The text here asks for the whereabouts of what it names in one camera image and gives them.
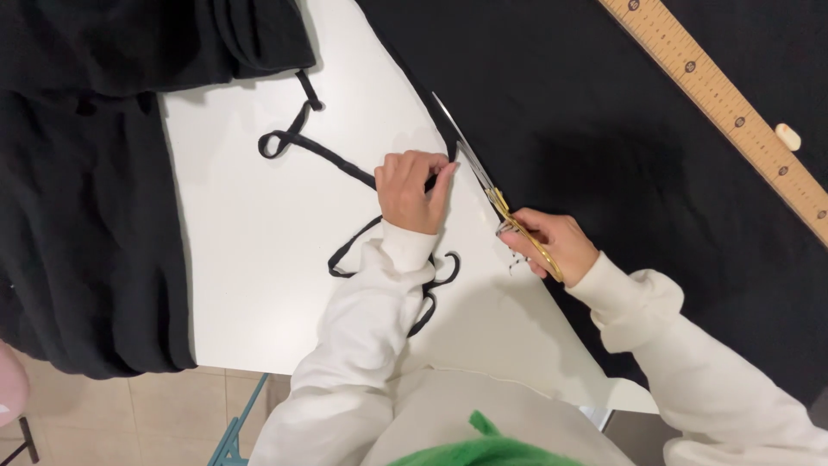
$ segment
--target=printed numbers on ruler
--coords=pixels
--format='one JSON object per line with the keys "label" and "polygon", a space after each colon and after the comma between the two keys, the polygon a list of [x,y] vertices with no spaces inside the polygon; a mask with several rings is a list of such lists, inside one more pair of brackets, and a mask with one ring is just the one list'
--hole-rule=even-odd
{"label": "printed numbers on ruler", "polygon": [[660,0],[599,2],[828,246],[828,193],[667,7]]}

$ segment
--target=white table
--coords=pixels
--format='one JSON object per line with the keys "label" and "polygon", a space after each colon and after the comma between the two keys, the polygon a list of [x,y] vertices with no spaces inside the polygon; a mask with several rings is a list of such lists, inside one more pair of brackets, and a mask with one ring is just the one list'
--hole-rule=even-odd
{"label": "white table", "polygon": [[[326,109],[310,115],[302,134],[368,172],[388,152],[444,152],[359,7],[308,0],[303,8],[320,58],[310,81]],[[258,138],[287,129],[305,98],[289,73],[164,98],[199,364],[293,373],[342,283],[328,275],[328,258],[379,214],[371,189],[305,149],[259,156]],[[400,369],[481,371],[576,405],[657,412],[642,387],[604,376],[526,265],[509,273],[512,255],[494,236],[498,219],[463,160],[436,248],[436,257],[457,251],[462,269],[436,290],[434,318],[410,340]],[[342,268],[354,270],[358,253],[355,245]],[[442,263],[438,278],[450,267]]]}

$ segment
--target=scissors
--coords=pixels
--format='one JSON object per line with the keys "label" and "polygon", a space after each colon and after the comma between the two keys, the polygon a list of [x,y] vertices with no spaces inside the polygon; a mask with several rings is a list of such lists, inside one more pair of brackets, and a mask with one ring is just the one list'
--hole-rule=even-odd
{"label": "scissors", "polygon": [[457,131],[457,135],[460,136],[460,140],[457,141],[457,147],[460,150],[462,150],[463,153],[466,154],[466,157],[469,159],[469,162],[471,162],[471,169],[474,172],[474,175],[477,177],[477,180],[483,186],[483,191],[486,193],[486,197],[489,198],[489,202],[491,202],[494,206],[494,209],[498,211],[498,214],[500,214],[500,216],[503,217],[503,219],[505,219],[505,221],[510,226],[520,231],[521,234],[526,236],[532,242],[532,244],[535,245],[538,252],[541,253],[543,258],[546,259],[546,262],[548,262],[551,266],[552,278],[555,279],[555,281],[557,281],[558,283],[564,281],[564,275],[561,272],[561,269],[558,268],[558,264],[555,263],[555,260],[552,259],[552,256],[550,256],[549,253],[546,252],[546,249],[543,247],[541,242],[535,239],[535,237],[532,236],[531,233],[529,233],[526,227],[521,225],[521,223],[514,216],[512,216],[511,213],[509,213],[509,205],[506,203],[506,200],[503,199],[503,193],[500,192],[500,190],[494,186],[491,178],[489,178],[489,175],[487,175],[486,172],[483,170],[483,166],[480,165],[480,161],[477,159],[477,156],[474,155],[474,151],[471,150],[471,146],[469,146],[469,141],[466,140],[465,136],[463,135],[463,132],[460,131],[460,128],[457,127],[457,123],[455,123],[454,119],[451,118],[449,110],[446,109],[445,105],[443,105],[442,102],[440,102],[440,99],[437,97],[437,94],[432,92],[431,95],[434,96],[434,100],[437,101],[437,104],[440,104],[440,108],[443,109],[443,113],[445,114],[446,118],[449,119],[451,125],[455,127],[455,131]]}

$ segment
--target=left hand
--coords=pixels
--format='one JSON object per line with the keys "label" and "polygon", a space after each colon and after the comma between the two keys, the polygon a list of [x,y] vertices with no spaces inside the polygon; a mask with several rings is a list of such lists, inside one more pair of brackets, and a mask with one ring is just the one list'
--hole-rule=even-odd
{"label": "left hand", "polygon": [[[405,230],[436,235],[445,218],[449,181],[456,167],[441,153],[409,150],[386,155],[385,163],[373,171],[383,218]],[[429,199],[425,184],[432,173],[437,181]]]}

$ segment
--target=tile floor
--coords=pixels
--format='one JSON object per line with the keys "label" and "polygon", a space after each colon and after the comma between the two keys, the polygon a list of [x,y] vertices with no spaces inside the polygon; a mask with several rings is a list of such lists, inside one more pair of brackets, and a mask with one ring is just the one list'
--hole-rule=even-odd
{"label": "tile floor", "polygon": [[[26,416],[42,466],[205,466],[261,376],[202,366],[94,381],[18,356],[30,378]],[[267,381],[239,434],[243,454],[250,453],[267,415],[290,390],[289,376]],[[0,460],[21,442],[17,423],[0,428]],[[28,465],[24,453],[10,466]]]}

